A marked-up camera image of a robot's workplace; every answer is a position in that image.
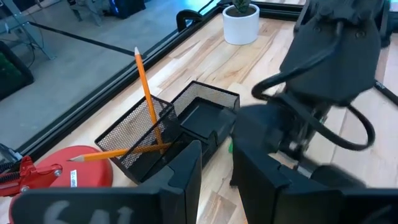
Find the light wood surface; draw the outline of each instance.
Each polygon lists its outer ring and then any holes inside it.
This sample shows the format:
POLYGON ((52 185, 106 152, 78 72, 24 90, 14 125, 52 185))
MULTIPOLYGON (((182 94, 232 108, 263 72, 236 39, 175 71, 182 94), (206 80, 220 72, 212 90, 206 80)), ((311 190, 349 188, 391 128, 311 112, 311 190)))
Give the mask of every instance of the light wood surface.
MULTIPOLYGON (((205 82, 241 95, 241 105, 264 103, 255 100, 251 87, 279 70, 293 39, 293 22, 261 19, 258 39, 249 45, 229 45, 223 39, 222 17, 217 16, 147 71, 151 93, 163 100, 172 100, 192 80, 205 82)), ((380 56, 377 79, 398 93, 398 36, 380 56)), ((269 90, 275 93, 281 86, 269 90)), ((97 111, 46 155, 72 145, 94 146, 94 140, 132 105, 144 96, 140 81, 133 83, 107 105, 97 111)), ((316 135, 308 156, 320 163, 334 163, 363 179, 372 187, 396 187, 398 150, 398 110, 375 90, 360 95, 353 103, 376 128, 375 145, 364 152, 351 152, 336 147, 316 135)), ((344 138, 363 142, 366 137, 360 123, 344 109, 333 108, 326 125, 344 138)), ((230 139, 218 149, 203 169, 198 223, 244 223, 245 216, 237 189, 229 187, 232 155, 230 139)), ((274 155, 282 162, 287 159, 274 155)), ((114 186, 134 184, 115 166, 114 186)), ((0 223, 8 221, 9 198, 0 204, 0 223)))

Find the black wire mesh basket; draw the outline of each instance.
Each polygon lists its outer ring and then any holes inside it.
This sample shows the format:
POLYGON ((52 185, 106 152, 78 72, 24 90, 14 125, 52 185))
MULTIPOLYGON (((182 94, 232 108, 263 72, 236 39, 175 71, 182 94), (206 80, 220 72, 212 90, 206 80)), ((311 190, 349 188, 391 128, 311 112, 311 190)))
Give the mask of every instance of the black wire mesh basket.
POLYGON ((166 162, 163 155, 181 133, 173 105, 155 96, 152 102, 157 117, 155 125, 143 98, 95 140, 103 151, 129 149, 124 156, 111 160, 135 183, 144 181, 159 160, 166 162))
POLYGON ((183 131, 208 146, 202 151, 204 166, 233 128, 239 94, 192 81, 172 104, 183 131))

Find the pencil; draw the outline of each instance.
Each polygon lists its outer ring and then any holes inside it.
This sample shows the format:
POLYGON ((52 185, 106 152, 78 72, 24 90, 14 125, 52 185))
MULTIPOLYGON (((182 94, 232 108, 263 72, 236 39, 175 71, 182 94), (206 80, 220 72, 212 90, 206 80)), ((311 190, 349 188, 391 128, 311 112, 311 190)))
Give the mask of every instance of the pencil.
MULTIPOLYGON (((159 151, 161 149, 165 149, 165 148, 169 147, 170 145, 171 145, 171 143, 158 144, 158 145, 154 145, 154 146, 138 146, 133 151, 133 153, 159 151)), ((90 154, 76 156, 72 159, 69 159, 68 161, 72 161, 72 162, 97 161, 97 160, 101 160, 101 159, 113 158, 116 156, 123 156, 128 151, 129 151, 128 149, 118 149, 118 150, 113 150, 113 151, 108 151, 108 152, 94 152, 94 153, 90 153, 90 154)))
MULTIPOLYGON (((156 119, 154 104, 152 102, 152 97, 150 95, 147 77, 145 76, 144 64, 142 62, 141 54, 139 53, 137 47, 134 49, 134 55, 136 58, 137 68, 138 68, 139 76, 140 76, 140 79, 142 82, 142 87, 144 89, 145 98, 147 100, 150 118, 152 120, 152 124, 155 125, 157 122, 157 119, 156 119)), ((155 138, 156 138, 156 141, 158 144, 163 144, 162 134, 158 127, 155 127, 155 138)), ((163 152, 164 152, 163 148, 160 149, 160 153, 163 154, 163 152)))

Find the gray floor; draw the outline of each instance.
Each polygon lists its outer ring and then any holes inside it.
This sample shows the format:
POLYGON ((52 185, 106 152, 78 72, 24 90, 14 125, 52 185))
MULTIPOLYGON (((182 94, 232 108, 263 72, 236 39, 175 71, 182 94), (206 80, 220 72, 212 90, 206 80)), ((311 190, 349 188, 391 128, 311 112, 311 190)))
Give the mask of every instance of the gray floor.
MULTIPOLYGON (((151 0, 146 10, 128 19, 104 17, 101 27, 90 15, 78 22, 66 1, 33 14, 39 24, 107 44, 145 52, 176 29, 175 15, 198 10, 207 0, 151 0)), ((132 57, 60 34, 42 30, 44 44, 57 56, 48 60, 35 50, 31 66, 35 83, 0 101, 0 142, 18 148, 87 94, 129 64, 132 57)), ((11 39, 10 35, 0 38, 11 39)), ((13 51, 28 65, 32 52, 24 45, 13 51)))

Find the white pot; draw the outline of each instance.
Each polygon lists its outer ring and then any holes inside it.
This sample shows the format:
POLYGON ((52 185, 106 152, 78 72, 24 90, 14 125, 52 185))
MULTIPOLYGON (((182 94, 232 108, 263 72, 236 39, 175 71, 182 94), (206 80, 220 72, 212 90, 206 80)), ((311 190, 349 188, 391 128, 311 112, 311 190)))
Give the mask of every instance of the white pot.
POLYGON ((223 11, 225 41, 234 45, 250 44, 257 39, 259 33, 260 9, 250 4, 249 7, 256 9, 255 13, 250 16, 233 17, 226 14, 232 7, 235 6, 229 6, 223 11))

